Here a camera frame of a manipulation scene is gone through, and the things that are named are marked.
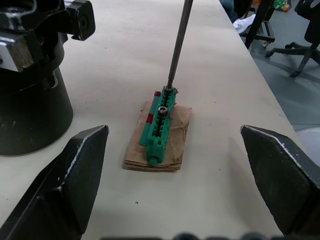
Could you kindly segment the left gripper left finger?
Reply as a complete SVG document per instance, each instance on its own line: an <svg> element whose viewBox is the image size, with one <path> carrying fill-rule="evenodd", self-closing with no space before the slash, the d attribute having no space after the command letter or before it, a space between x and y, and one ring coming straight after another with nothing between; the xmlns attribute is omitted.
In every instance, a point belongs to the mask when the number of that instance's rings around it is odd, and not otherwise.
<svg viewBox="0 0 320 240"><path fill-rule="evenodd" d="M0 228L2 240L79 240L100 185L107 125L79 132L33 180Z"/></svg>

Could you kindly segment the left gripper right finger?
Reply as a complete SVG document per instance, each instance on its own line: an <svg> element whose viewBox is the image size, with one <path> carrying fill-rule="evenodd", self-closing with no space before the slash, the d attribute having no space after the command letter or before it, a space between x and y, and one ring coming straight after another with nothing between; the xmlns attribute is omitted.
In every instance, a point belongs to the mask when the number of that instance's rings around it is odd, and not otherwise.
<svg viewBox="0 0 320 240"><path fill-rule="evenodd" d="M289 137L242 125L255 184L284 235L319 235L320 168Z"/></svg>

